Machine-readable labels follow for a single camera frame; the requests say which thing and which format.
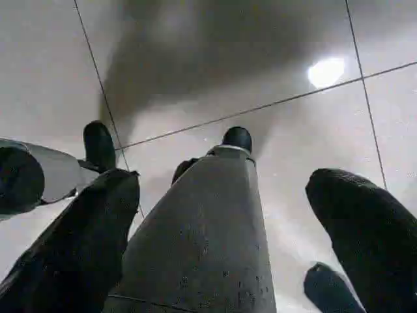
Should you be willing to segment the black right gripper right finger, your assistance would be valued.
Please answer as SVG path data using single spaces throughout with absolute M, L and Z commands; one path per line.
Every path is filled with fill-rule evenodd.
M 351 172 L 319 168 L 309 204 L 367 312 L 416 311 L 416 218 L 387 190 Z

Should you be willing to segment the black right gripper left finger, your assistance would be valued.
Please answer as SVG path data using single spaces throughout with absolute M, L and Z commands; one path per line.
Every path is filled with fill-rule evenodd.
M 16 260 L 1 283 L 1 311 L 101 312 L 122 277 L 139 197 L 137 172 L 98 176 Z

